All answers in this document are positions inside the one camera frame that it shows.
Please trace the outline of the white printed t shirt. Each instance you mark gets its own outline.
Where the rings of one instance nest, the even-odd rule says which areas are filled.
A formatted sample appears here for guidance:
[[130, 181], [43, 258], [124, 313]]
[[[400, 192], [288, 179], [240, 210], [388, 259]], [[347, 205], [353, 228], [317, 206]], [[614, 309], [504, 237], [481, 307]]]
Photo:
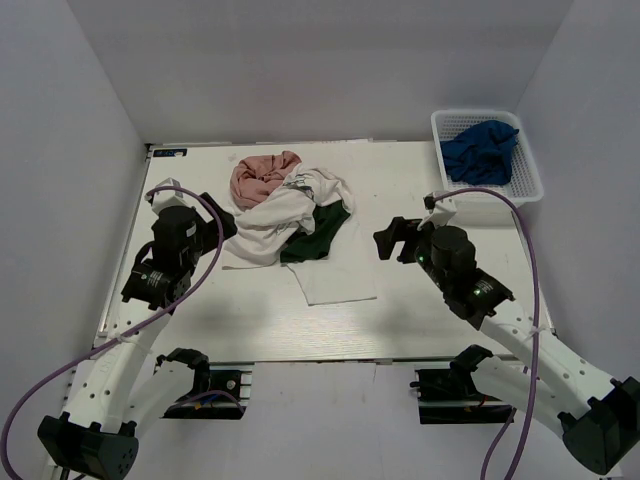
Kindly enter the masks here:
[[[341, 201], [350, 213], [321, 260], [281, 263], [286, 241], [298, 230], [315, 230], [313, 211]], [[355, 196], [345, 180], [323, 168], [299, 165], [258, 206], [235, 217], [237, 233], [225, 242], [222, 268], [280, 266], [293, 273], [308, 305], [377, 298], [366, 259]]]

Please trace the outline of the pink t shirt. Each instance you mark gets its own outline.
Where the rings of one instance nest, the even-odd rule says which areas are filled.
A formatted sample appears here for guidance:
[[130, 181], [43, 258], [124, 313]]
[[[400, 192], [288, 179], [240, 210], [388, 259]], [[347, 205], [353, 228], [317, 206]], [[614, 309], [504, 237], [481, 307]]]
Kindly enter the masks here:
[[230, 193], [240, 209], [252, 209], [264, 202], [301, 163], [292, 151], [278, 155], [256, 155], [241, 160], [230, 178]]

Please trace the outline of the dark green t shirt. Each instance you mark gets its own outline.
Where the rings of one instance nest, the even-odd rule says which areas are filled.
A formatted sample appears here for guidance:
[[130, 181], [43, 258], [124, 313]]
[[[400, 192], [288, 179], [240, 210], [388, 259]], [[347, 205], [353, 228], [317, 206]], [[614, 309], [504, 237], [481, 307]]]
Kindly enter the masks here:
[[327, 206], [317, 206], [313, 211], [315, 230], [312, 233], [305, 233], [298, 229], [286, 241], [280, 253], [280, 262], [302, 263], [326, 258], [329, 255], [331, 243], [349, 217], [350, 213], [343, 207], [341, 201]]

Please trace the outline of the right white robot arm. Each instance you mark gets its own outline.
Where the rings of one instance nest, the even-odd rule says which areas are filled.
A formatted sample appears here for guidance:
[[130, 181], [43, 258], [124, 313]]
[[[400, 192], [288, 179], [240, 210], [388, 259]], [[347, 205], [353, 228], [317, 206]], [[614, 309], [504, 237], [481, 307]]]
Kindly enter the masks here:
[[463, 229], [396, 217], [373, 239], [382, 260], [401, 243], [399, 262], [419, 265], [455, 316], [528, 368], [518, 370], [471, 345], [449, 364], [444, 386], [450, 392], [532, 409], [533, 418], [557, 435], [575, 460], [601, 476], [638, 444], [638, 381], [615, 379], [535, 326], [513, 293], [478, 267], [475, 246]]

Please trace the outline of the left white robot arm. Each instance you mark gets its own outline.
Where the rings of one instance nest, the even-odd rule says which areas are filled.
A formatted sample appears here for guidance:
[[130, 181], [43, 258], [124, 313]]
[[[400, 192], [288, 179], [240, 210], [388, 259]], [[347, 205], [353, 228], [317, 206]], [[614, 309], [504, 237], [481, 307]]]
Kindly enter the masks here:
[[123, 479], [143, 433], [174, 404], [205, 392], [209, 359], [176, 348], [158, 358], [142, 385], [136, 380], [161, 331], [188, 292], [200, 258], [218, 256], [237, 232], [234, 217], [208, 194], [185, 201], [181, 187], [160, 186], [147, 196], [157, 218], [153, 238], [135, 256], [122, 302], [103, 350], [90, 355], [87, 377], [57, 417], [46, 416], [37, 436], [62, 478], [73, 472]]

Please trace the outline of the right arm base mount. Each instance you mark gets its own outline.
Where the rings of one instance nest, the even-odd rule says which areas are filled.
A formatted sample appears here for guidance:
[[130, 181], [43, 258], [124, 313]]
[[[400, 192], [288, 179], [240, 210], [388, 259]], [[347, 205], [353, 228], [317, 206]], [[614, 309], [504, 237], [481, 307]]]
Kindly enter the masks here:
[[456, 386], [449, 369], [419, 369], [409, 388], [421, 425], [484, 425], [508, 420], [514, 409], [494, 397]]

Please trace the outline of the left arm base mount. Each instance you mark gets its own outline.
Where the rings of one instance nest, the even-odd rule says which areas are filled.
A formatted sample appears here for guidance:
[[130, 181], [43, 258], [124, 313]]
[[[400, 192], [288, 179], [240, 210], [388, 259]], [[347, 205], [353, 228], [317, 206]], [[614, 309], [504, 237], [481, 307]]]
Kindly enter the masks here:
[[252, 373], [252, 364], [211, 363], [203, 383], [170, 405], [161, 418], [241, 420], [249, 404]]

